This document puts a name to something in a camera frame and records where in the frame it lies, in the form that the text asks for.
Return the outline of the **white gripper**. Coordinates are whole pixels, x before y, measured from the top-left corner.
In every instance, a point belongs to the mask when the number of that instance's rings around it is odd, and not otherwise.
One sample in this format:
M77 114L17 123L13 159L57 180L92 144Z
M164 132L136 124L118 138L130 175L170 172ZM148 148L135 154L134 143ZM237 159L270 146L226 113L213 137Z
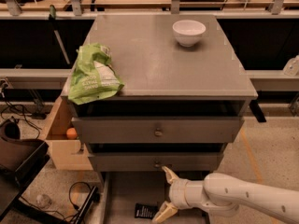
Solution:
M159 211L154 216L153 224L162 224L175 215L178 210L200 208L206 200L202 181L180 179L167 166L163 166L166 181L170 184L170 202L163 202Z

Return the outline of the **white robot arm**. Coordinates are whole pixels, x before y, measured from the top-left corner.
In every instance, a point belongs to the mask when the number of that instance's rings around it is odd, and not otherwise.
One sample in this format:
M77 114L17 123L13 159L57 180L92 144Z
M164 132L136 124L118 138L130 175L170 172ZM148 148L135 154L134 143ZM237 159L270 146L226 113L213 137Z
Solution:
M154 223L163 223L178 210L201 209L210 215L234 216L239 205L245 205L274 217L286 224L299 224L299 192L251 183L225 175L212 173L204 180L189 180L178 177L163 166L170 185L169 199L164 201L153 218Z

